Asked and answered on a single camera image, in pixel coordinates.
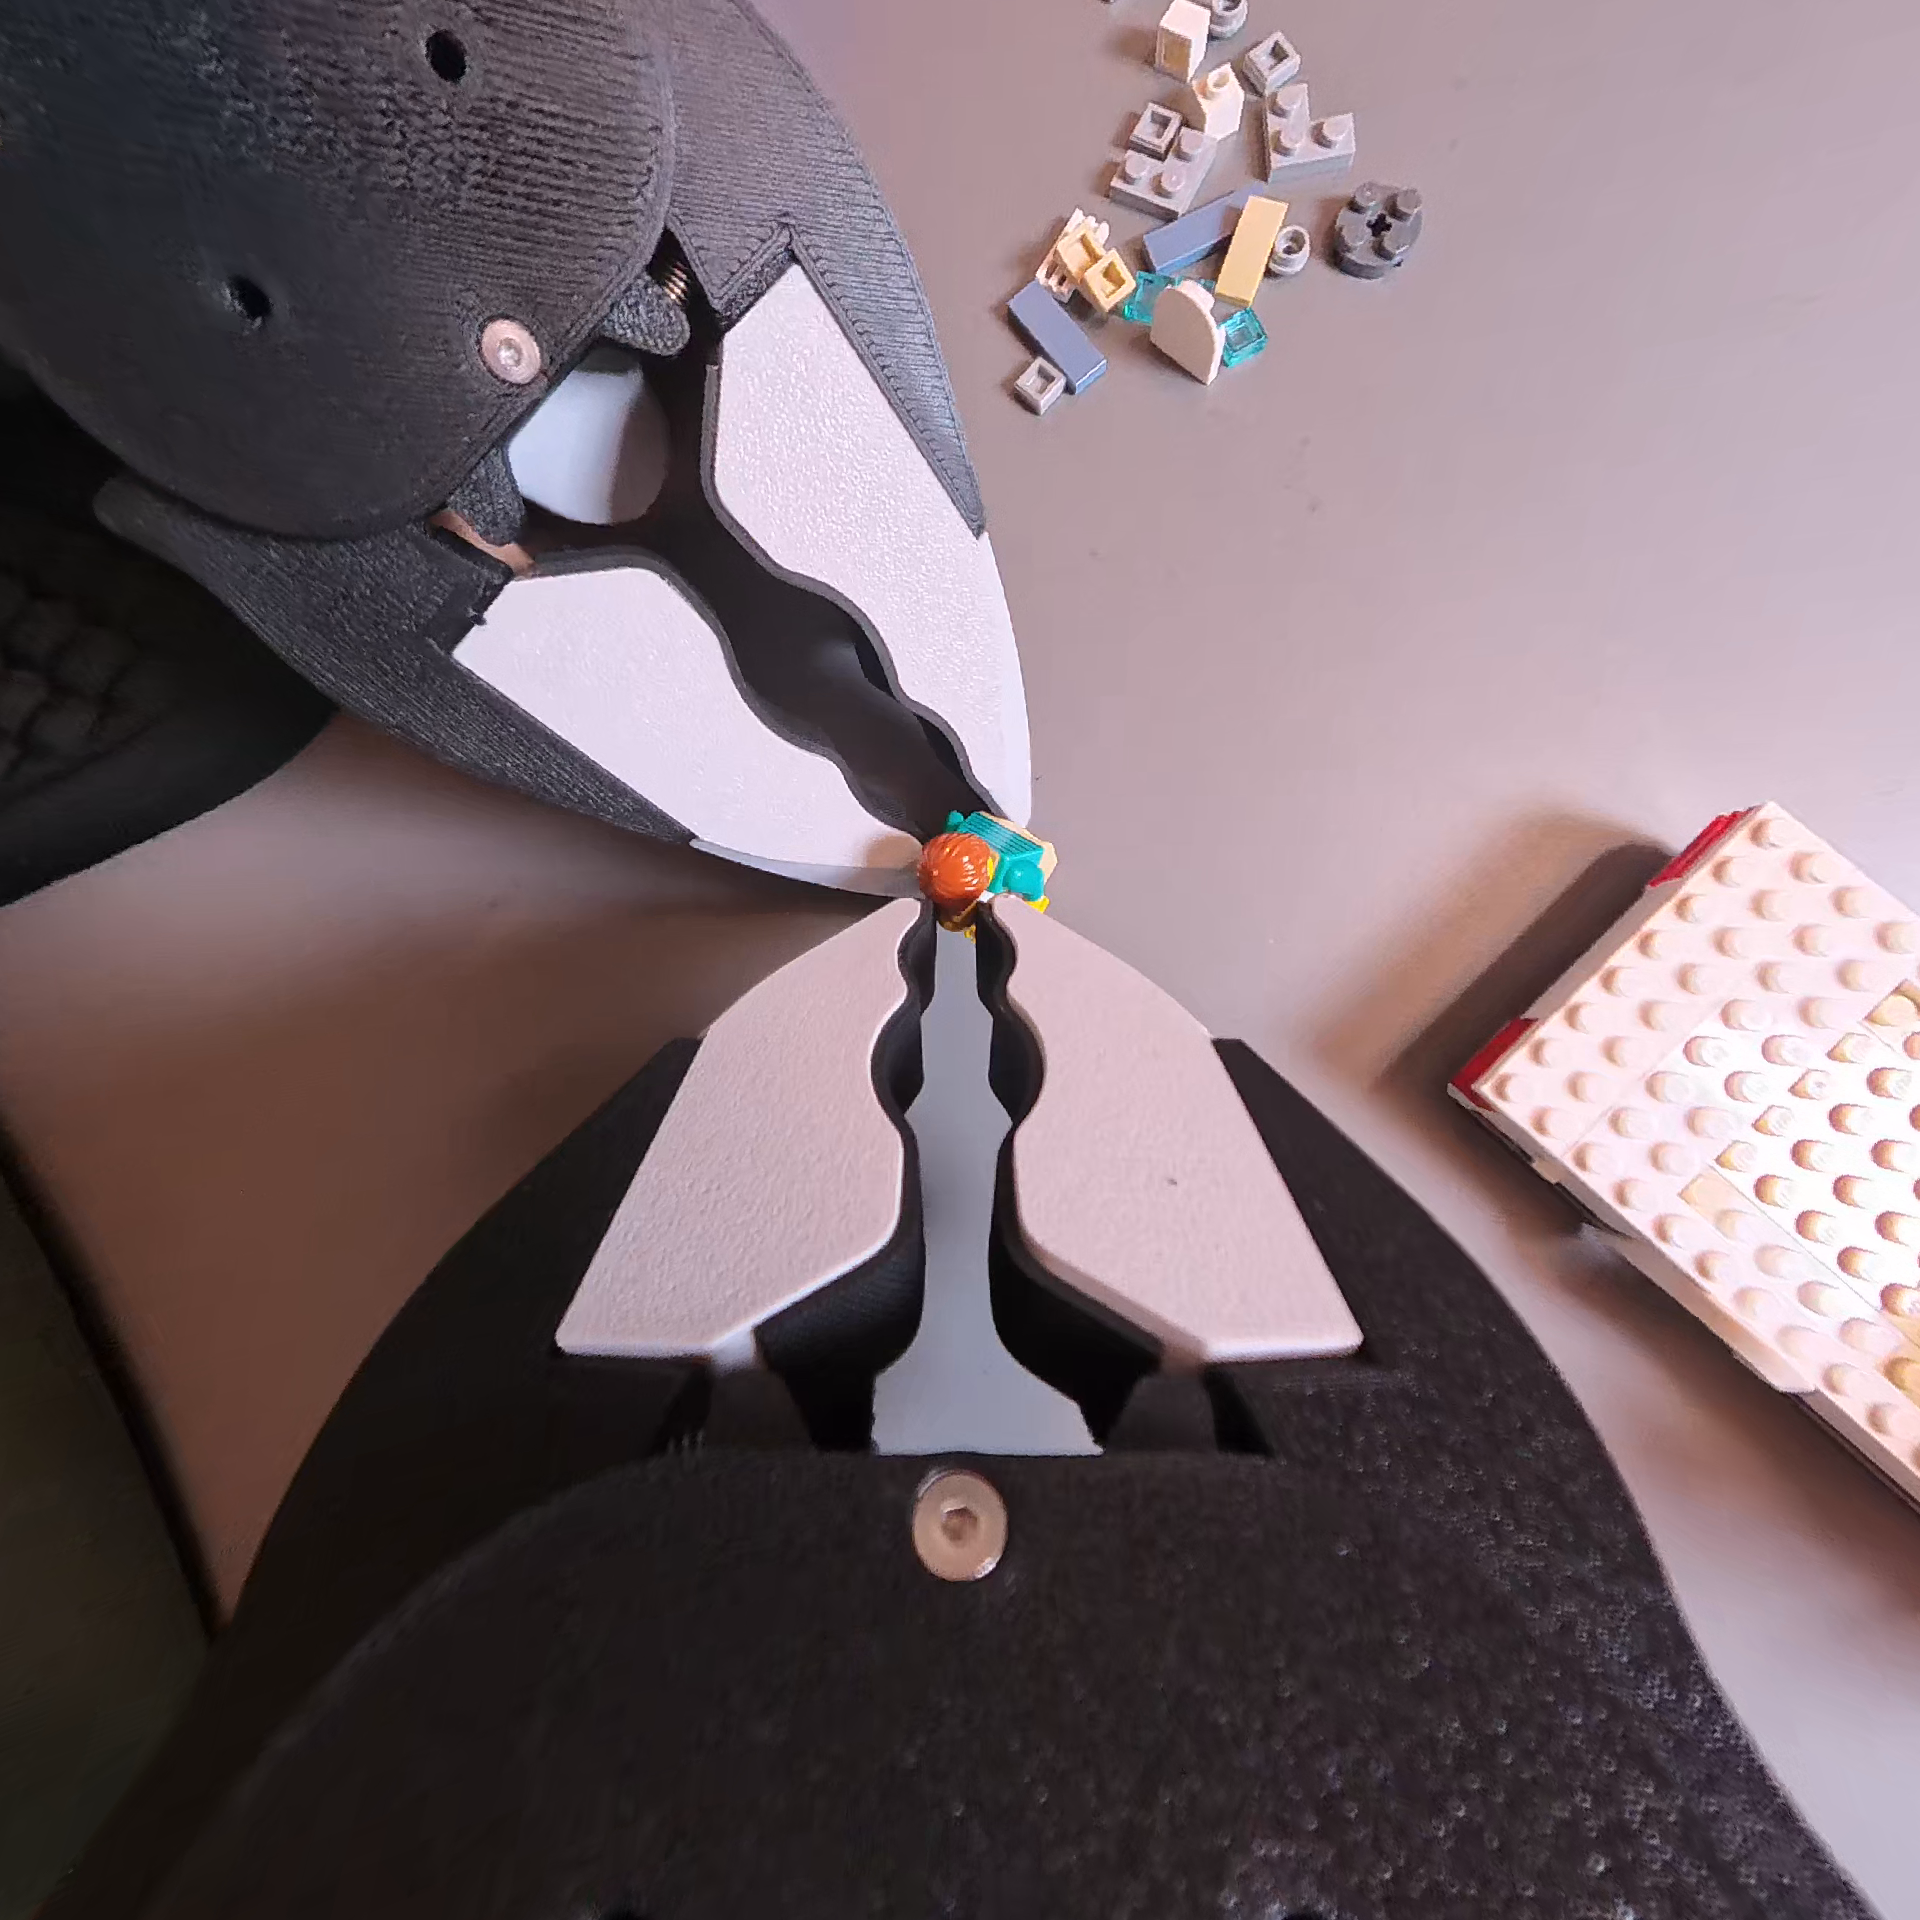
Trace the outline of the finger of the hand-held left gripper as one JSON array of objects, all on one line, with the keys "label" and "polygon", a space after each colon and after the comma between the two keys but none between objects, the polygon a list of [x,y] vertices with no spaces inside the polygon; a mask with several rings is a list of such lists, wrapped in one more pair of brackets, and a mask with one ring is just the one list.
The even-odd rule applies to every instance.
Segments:
[{"label": "finger of the hand-held left gripper", "polygon": [[752,560],[706,603],[638,551],[514,580],[454,663],[687,832],[694,844],[852,893],[914,893],[961,770],[897,702],[864,624]]},{"label": "finger of the hand-held left gripper", "polygon": [[731,523],[861,619],[897,692],[1025,824],[1029,707],[991,540],[968,527],[803,267],[724,337],[710,466]]}]

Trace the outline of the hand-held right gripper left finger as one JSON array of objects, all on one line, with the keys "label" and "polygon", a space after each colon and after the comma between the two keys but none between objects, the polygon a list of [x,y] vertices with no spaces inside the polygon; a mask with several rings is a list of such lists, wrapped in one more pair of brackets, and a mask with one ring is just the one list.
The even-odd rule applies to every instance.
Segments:
[{"label": "hand-held right gripper left finger", "polygon": [[565,1354],[739,1370],[763,1325],[881,1256],[906,1138],[878,1056],[932,930],[886,903],[710,1025],[559,1318]]}]

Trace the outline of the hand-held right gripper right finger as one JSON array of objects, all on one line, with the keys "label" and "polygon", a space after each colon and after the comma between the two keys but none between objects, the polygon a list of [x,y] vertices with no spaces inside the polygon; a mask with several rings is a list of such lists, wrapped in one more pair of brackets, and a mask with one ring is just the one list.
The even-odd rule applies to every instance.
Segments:
[{"label": "hand-held right gripper right finger", "polygon": [[1181,1367],[1349,1354],[1360,1328],[1209,1027],[1160,987],[1025,901],[990,901],[1012,946],[1012,1180],[1041,1273],[1154,1336]]}]

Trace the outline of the green minifigure torso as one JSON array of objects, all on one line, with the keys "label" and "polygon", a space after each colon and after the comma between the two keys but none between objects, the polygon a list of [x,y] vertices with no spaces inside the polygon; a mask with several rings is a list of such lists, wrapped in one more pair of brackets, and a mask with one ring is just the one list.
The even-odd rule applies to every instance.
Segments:
[{"label": "green minifigure torso", "polygon": [[994,862],[986,894],[1018,894],[1037,908],[1048,905],[1048,882],[1058,865],[1054,843],[980,810],[971,814],[947,813],[947,832],[972,833],[991,850]]}]

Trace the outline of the pile of small lego pieces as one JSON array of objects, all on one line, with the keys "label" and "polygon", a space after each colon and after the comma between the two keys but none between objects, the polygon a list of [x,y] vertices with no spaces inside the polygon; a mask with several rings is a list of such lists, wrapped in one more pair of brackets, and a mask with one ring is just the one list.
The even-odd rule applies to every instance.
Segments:
[{"label": "pile of small lego pieces", "polygon": [[1248,2],[1169,2],[1149,66],[1160,85],[1119,132],[1097,188],[1007,303],[1029,349],[1012,397],[1045,415],[1097,383],[1126,328],[1201,385],[1267,349],[1259,300],[1324,253],[1349,277],[1406,267],[1425,229],[1414,186],[1359,184],[1318,240],[1289,188],[1345,175],[1353,113],[1318,113],[1305,59],[1280,27],[1252,38]]}]

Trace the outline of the black mesh cushion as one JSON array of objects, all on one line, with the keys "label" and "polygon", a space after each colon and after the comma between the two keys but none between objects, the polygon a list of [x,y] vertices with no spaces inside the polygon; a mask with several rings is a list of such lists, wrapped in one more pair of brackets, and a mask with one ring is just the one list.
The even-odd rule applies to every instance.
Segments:
[{"label": "black mesh cushion", "polygon": [[4,903],[235,797],[335,711],[94,519],[113,470],[4,372]]}]

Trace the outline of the white tan lego house model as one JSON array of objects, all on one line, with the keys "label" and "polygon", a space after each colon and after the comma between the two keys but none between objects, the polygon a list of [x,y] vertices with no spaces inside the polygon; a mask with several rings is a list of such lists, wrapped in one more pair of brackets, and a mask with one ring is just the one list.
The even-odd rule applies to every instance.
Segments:
[{"label": "white tan lego house model", "polygon": [[1648,1281],[1917,1502],[1917,915],[1717,817],[1451,1079]]}]

